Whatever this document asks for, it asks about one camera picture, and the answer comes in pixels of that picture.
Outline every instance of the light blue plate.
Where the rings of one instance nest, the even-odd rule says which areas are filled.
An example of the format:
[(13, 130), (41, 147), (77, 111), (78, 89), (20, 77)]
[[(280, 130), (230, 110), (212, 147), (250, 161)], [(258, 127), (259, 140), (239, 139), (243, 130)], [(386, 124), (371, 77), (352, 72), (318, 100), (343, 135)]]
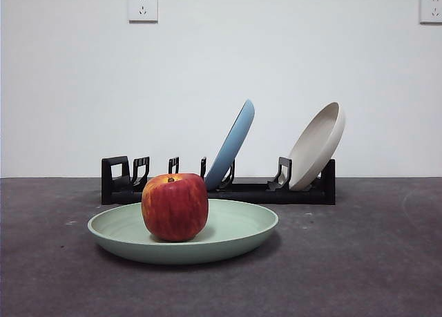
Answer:
[(224, 179), (249, 132), (253, 117), (255, 117), (255, 108), (248, 99), (242, 106), (240, 114), (236, 117), (210, 171), (204, 179), (208, 191), (218, 187)]

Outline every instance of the wall outlet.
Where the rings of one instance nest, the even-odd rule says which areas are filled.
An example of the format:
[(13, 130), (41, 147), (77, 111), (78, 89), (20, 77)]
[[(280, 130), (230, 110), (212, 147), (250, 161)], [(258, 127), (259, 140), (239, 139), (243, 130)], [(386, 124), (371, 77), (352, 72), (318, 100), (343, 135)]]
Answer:
[(442, 0), (419, 0), (421, 23), (442, 23)]
[(128, 0), (129, 22), (158, 21), (158, 0)]

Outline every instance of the dish rack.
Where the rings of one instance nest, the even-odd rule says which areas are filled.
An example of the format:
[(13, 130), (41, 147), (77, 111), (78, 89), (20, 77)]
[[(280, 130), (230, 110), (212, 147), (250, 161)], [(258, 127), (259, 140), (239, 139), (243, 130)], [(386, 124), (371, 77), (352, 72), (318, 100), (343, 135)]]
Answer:
[[(112, 176), (112, 166), (121, 165), (122, 175)], [(138, 178), (138, 170), (144, 167), (144, 174)], [(150, 157), (133, 160), (133, 176), (129, 171), (127, 156), (102, 159), (102, 204), (130, 204), (141, 202), (142, 191), (148, 182)], [(286, 168), (287, 177), (282, 168)], [(169, 173), (178, 173), (180, 158), (169, 160)], [(221, 200), (235, 200), (256, 204), (326, 204), (335, 205), (335, 161), (328, 161), (327, 165), (306, 189), (290, 191), (292, 161), (285, 157), (278, 159), (278, 172), (273, 178), (246, 177), (235, 180), (235, 160), (230, 166), (229, 173), (220, 185), (208, 191), (209, 198)], [(206, 157), (201, 159), (200, 176), (204, 179), (206, 173)]]

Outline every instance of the red apple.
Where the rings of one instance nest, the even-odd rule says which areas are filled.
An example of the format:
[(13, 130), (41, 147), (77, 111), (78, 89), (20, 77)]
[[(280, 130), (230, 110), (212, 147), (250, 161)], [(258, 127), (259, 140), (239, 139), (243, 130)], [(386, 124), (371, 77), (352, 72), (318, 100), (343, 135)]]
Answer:
[(144, 187), (141, 210), (144, 224), (155, 236), (173, 242), (190, 240), (207, 221), (206, 185), (193, 173), (159, 175)]

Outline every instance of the green plate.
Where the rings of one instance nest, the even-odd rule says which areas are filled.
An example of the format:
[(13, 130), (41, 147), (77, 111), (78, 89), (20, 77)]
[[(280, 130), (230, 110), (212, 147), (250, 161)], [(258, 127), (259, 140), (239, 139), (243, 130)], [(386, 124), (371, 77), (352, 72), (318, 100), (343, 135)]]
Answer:
[(144, 226), (141, 203), (107, 210), (88, 222), (96, 242), (115, 255), (152, 264), (196, 264), (224, 260), (259, 247), (278, 223), (256, 204), (209, 199), (206, 226), (194, 239), (165, 242)]

